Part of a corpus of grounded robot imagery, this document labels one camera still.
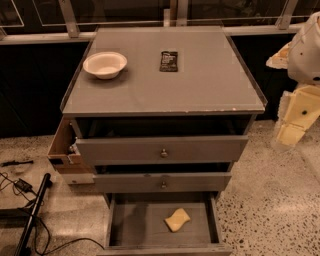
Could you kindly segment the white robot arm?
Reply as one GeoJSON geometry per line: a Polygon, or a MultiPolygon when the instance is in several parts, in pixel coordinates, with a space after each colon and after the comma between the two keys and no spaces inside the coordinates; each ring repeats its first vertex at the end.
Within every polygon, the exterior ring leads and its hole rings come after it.
{"type": "Polygon", "coordinates": [[[297,82],[294,91],[284,91],[280,99],[274,137],[278,145],[293,147],[320,116],[320,12],[313,13],[266,65],[286,69],[297,82]]]}

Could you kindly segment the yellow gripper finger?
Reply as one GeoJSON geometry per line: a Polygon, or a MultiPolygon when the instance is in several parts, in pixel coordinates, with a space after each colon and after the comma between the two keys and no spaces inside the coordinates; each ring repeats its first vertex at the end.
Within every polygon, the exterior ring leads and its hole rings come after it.
{"type": "Polygon", "coordinates": [[[295,146],[304,134],[301,127],[292,124],[277,124],[275,127],[275,140],[285,146],[295,146]]]}
{"type": "Polygon", "coordinates": [[[269,57],[266,66],[274,69],[287,69],[289,46],[290,44],[287,43],[277,53],[269,57]]]}

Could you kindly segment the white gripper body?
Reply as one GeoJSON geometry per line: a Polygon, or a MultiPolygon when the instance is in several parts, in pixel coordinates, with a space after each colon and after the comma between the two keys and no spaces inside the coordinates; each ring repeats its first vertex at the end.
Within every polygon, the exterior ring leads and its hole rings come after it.
{"type": "Polygon", "coordinates": [[[320,88],[318,86],[299,87],[290,95],[289,106],[284,117],[286,125],[306,131],[319,116],[320,88]]]}

